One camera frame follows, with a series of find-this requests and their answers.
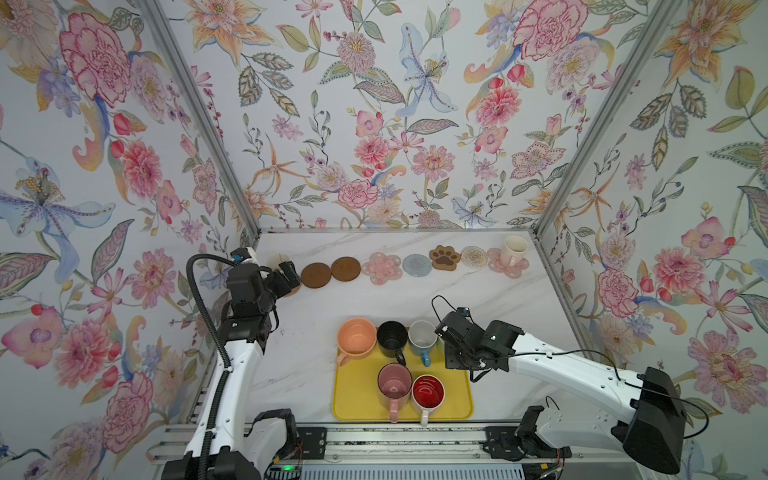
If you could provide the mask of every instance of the white marble table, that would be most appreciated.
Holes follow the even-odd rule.
[[[448,233],[265,233],[257,255],[266,262],[275,253],[285,253],[301,270],[308,264],[330,265],[344,256],[360,263],[380,251],[405,259],[411,253],[429,255],[438,244],[457,251],[468,246],[487,250],[502,245],[504,231]],[[375,286],[360,274],[352,282],[331,279],[323,288],[302,286],[299,292],[278,301],[280,328],[270,336],[266,355],[251,386],[246,418],[270,409],[291,408],[298,422],[336,422],[332,413],[336,371],[336,331],[348,319],[361,316],[380,325],[397,320],[408,326],[418,319],[435,325],[438,319],[430,300],[438,294],[454,306],[467,306],[478,325],[485,328],[495,319],[520,326],[545,342],[562,349],[577,349],[557,296],[547,278],[533,243],[531,266],[513,280],[488,267],[474,270],[460,263],[454,272],[433,270],[417,278],[404,273],[400,280]],[[444,316],[449,308],[435,301]],[[558,402],[566,395],[537,379],[501,371],[490,372],[472,384],[475,413],[472,420],[519,419],[529,405],[553,395]]]

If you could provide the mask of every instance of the black mug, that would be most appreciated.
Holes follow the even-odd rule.
[[[390,359],[397,359],[397,363],[406,365],[406,358],[402,354],[402,349],[408,345],[408,330],[400,322],[384,322],[376,332],[376,340],[379,342],[379,349],[384,356]]]

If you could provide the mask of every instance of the blue mug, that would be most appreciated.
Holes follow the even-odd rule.
[[[426,320],[418,320],[408,329],[408,343],[414,355],[421,357],[424,366],[430,366],[432,360],[429,351],[437,343],[435,326]]]

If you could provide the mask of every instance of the pink coaster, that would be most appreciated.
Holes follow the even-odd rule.
[[[494,272],[503,273],[509,278],[520,278],[523,274],[523,270],[526,270],[531,266],[528,259],[525,258],[513,266],[503,265],[501,254],[502,251],[498,248],[491,248],[488,250],[488,268]]]
[[[361,266],[360,271],[370,276],[371,283],[374,285],[383,285],[388,280],[397,280],[402,276],[400,257],[397,255],[387,256],[381,252],[372,253],[370,260]]]

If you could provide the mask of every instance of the floral wallpaper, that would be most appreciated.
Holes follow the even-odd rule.
[[[596,347],[709,415],[685,480],[768,475],[765,18],[760,0],[685,2],[544,238]]]
[[[266,231],[530,227],[653,6],[163,3]]]
[[[228,193],[130,0],[0,0],[0,85],[0,477],[143,478],[211,353],[184,271],[240,243]]]

